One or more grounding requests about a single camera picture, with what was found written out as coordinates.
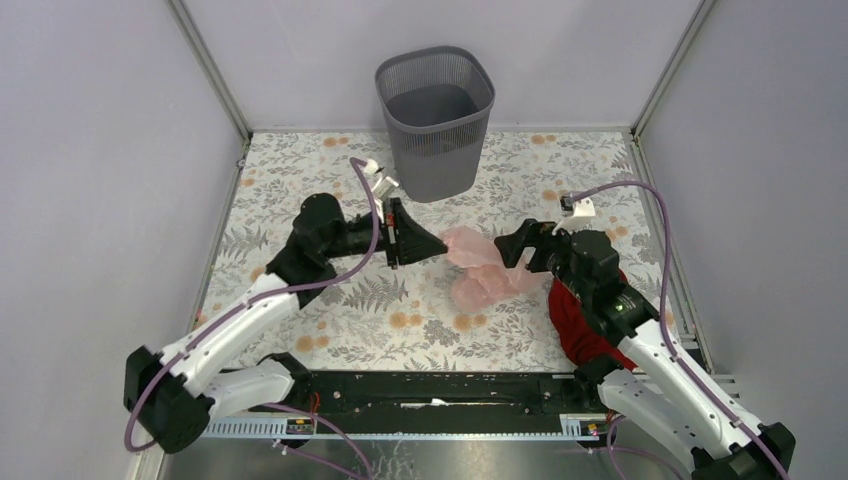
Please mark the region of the pink plastic trash bag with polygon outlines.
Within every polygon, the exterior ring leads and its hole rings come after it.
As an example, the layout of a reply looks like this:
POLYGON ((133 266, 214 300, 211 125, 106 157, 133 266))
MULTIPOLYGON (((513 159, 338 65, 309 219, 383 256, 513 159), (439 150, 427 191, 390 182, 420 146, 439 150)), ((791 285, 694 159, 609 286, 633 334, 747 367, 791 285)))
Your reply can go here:
POLYGON ((494 242, 472 228, 447 229, 441 239, 447 260, 462 270, 451 287, 452 300, 462 312, 478 312, 530 293, 548 279, 547 274, 530 273, 521 265, 505 267, 494 242))

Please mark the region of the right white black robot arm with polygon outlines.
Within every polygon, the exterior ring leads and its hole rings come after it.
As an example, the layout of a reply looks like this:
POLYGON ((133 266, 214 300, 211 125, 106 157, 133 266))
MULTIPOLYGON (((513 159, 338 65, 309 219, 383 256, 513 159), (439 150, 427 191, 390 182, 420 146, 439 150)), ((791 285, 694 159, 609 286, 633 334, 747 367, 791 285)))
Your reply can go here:
POLYGON ((575 402, 604 406, 651 435, 693 479, 785 479, 796 446, 780 422, 766 425, 731 398, 667 331, 660 313, 619 271, 619 254, 601 231, 573 233, 528 219, 494 241, 507 267, 549 272, 578 300, 587 324, 636 364, 657 387, 643 391, 636 376, 609 355, 578 370, 575 402))

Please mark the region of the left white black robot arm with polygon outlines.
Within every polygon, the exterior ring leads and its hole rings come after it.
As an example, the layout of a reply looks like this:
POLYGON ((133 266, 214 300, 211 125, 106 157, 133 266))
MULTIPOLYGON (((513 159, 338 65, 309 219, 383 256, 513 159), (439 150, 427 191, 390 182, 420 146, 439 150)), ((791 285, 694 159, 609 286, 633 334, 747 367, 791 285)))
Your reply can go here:
POLYGON ((307 197, 284 247, 248 290, 198 330, 157 352, 141 346, 126 359, 123 404, 130 414, 125 447, 141 425, 149 446, 165 453, 191 445, 211 420, 255 405, 277 402, 296 411, 309 401, 310 385, 278 361, 245 370, 222 370, 271 326, 306 307, 327 287, 346 280, 332 260, 357 256, 366 265, 382 252, 389 267, 446 254, 445 243, 415 222, 398 198, 374 204, 348 220, 331 194, 307 197))

